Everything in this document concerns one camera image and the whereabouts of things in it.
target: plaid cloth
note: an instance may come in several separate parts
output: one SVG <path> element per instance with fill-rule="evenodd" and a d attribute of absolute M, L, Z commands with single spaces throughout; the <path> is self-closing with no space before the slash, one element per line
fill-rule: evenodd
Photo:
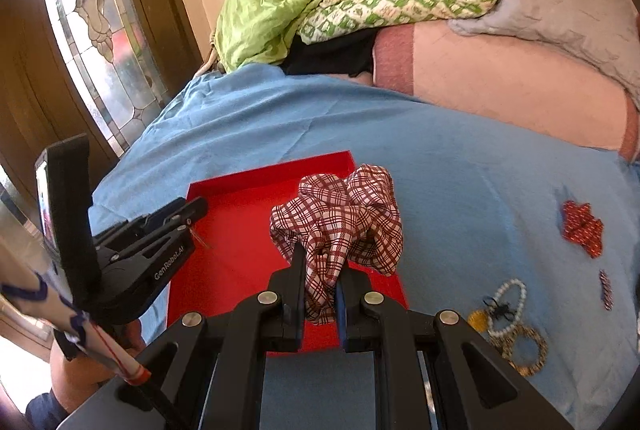
<path fill-rule="evenodd" d="M 295 199 L 271 211 L 270 233 L 288 262 L 296 242 L 305 247 L 306 319 L 332 322 L 335 283 L 346 259 L 385 276 L 396 272 L 402 222 L 391 176 L 372 165 L 362 165 L 346 180 L 307 176 Z"/>

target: yellow pom-pom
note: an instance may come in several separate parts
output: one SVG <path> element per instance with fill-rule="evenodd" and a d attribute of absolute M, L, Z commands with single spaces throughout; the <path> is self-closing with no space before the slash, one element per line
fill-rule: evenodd
<path fill-rule="evenodd" d="M 478 309 L 468 316 L 466 322 L 479 333 L 484 333 L 489 328 L 489 315 L 486 311 Z"/>

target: dark sleeve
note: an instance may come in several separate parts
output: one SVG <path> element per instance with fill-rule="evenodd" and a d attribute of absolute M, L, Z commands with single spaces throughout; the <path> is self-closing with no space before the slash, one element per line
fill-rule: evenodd
<path fill-rule="evenodd" d="M 53 395 L 53 391 L 32 399 L 24 413 L 33 430 L 56 430 L 69 414 Z"/>

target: blue bedsheet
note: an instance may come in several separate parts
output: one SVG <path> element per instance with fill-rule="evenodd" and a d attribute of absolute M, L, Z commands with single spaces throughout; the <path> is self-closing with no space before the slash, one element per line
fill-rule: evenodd
<path fill-rule="evenodd" d="M 524 322 L 549 345 L 531 382 L 578 430 L 596 429 L 639 361 L 640 185 L 637 168 L 614 152 L 252 64 L 196 78 L 165 108 L 95 191 L 92 225 L 152 211 L 193 181 L 339 150 L 391 172 L 411 308 L 466 316 L 505 280 L 523 280 Z M 561 238 L 567 198 L 591 203 L 603 220 L 599 259 Z M 611 312 L 601 301 L 600 269 L 611 279 Z M 158 328 L 164 301 L 148 314 L 145 335 Z M 373 388 L 368 354 L 269 360 L 261 428 L 372 429 Z"/>

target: red tray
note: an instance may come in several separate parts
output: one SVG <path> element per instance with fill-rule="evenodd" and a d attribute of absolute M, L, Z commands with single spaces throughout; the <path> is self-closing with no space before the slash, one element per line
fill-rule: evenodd
<path fill-rule="evenodd" d="M 298 193 L 304 176 L 316 173 L 345 178 L 355 170 L 350 152 L 311 157 L 191 184 L 188 200 L 205 197 L 209 213 L 196 224 L 196 231 L 210 246 L 196 242 L 196 250 L 175 275 L 169 293 L 169 324 L 189 311 L 213 316 L 233 310 L 247 296 L 264 291 L 271 273 L 287 266 L 271 242 L 271 209 Z M 376 291 L 391 296 L 406 307 L 397 275 L 366 271 Z M 338 346 L 335 324 L 306 323 L 302 350 Z"/>

